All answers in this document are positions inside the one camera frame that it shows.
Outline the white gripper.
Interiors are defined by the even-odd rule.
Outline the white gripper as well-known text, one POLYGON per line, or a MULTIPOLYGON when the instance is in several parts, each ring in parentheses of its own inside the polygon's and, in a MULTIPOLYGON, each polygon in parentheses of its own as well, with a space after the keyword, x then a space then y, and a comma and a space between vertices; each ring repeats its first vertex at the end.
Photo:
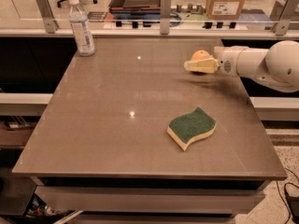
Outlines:
POLYGON ((229 77, 239 77, 244 59, 245 46, 231 46, 214 48, 215 58, 190 60, 184 63, 187 71, 214 74, 218 69, 221 74, 229 77))

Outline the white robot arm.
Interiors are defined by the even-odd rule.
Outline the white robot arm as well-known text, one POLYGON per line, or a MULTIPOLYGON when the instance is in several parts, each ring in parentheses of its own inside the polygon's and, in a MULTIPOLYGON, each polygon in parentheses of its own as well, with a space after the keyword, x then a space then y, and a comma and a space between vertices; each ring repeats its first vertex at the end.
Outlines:
POLYGON ((190 72, 245 77, 275 91, 299 91, 299 43, 279 41, 270 49, 247 46, 214 48, 211 55, 197 50, 184 63, 190 72))

